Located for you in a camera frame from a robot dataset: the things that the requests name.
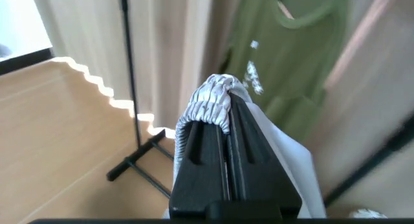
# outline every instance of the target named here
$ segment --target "light brown floor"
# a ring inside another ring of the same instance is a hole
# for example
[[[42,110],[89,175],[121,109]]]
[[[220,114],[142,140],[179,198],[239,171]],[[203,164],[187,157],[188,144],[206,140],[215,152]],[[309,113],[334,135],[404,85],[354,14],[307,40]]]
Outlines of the light brown floor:
[[[160,144],[173,151],[173,140]],[[161,217],[168,199],[134,171],[105,179],[135,147],[127,110],[66,63],[0,76],[0,223]],[[138,165],[171,189],[168,158],[152,149]]]

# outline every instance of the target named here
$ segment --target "white light strip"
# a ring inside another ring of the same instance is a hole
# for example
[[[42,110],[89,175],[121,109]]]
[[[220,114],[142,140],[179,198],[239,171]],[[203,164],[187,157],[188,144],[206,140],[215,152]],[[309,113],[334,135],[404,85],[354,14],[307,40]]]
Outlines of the white light strip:
[[[85,77],[85,80],[88,82],[95,84],[98,86],[99,92],[101,94],[109,97],[109,105],[115,108],[119,109],[128,109],[129,116],[132,118],[134,113],[134,103],[132,100],[116,100],[113,98],[114,96],[114,89],[110,87],[104,86],[104,80],[99,76],[93,76],[90,74],[89,69],[86,65],[81,65],[76,63],[72,58],[70,57],[57,57],[53,58],[52,61],[54,62],[65,62],[69,65],[70,68],[80,71],[83,73],[83,76]],[[169,139],[175,138],[175,130],[170,128],[154,128],[152,125],[152,122],[154,121],[154,114],[152,113],[140,113],[136,115],[139,121],[145,121],[150,122],[147,132],[151,135],[156,135],[157,133],[161,132],[163,129],[166,130],[166,137]]]

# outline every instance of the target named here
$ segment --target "green t-shirt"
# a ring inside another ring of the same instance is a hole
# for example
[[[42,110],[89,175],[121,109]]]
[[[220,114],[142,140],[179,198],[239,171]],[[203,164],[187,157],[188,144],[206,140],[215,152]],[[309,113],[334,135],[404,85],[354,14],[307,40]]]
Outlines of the green t-shirt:
[[[266,116],[302,141],[316,120],[323,83],[342,49],[347,0],[241,0],[223,73],[247,87]]]

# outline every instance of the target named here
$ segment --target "clothing rack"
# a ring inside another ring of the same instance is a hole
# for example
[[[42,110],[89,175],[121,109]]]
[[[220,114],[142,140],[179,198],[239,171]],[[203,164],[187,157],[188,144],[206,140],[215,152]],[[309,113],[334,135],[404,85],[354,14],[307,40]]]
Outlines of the clothing rack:
[[[135,75],[134,75],[134,64],[133,64],[133,53],[132,53],[132,45],[131,45],[131,33],[129,29],[129,14],[128,14],[128,0],[120,0],[120,6],[122,11],[122,19],[123,19],[123,26],[124,26],[124,34],[125,34],[125,46],[127,49],[127,62],[128,62],[128,71],[129,71],[129,86],[131,89],[131,96],[134,104],[134,125],[135,125],[135,136],[136,136],[136,144],[138,148],[129,156],[127,156],[122,162],[120,162],[117,166],[115,166],[111,171],[107,173],[108,181],[114,181],[118,178],[122,173],[124,173],[128,168],[134,169],[138,174],[140,174],[144,179],[150,182],[156,189],[162,192],[167,198],[170,197],[171,192],[163,186],[160,182],[158,182],[154,177],[151,177],[145,170],[141,169],[135,163],[139,158],[144,156],[151,148],[156,148],[162,154],[164,154],[169,159],[173,160],[174,157],[166,151],[163,147],[158,145],[160,140],[162,140],[166,136],[165,130],[162,130],[157,135],[148,139],[146,143],[141,145],[141,135],[140,135],[140,127],[138,121],[138,98],[136,97],[135,92]]]

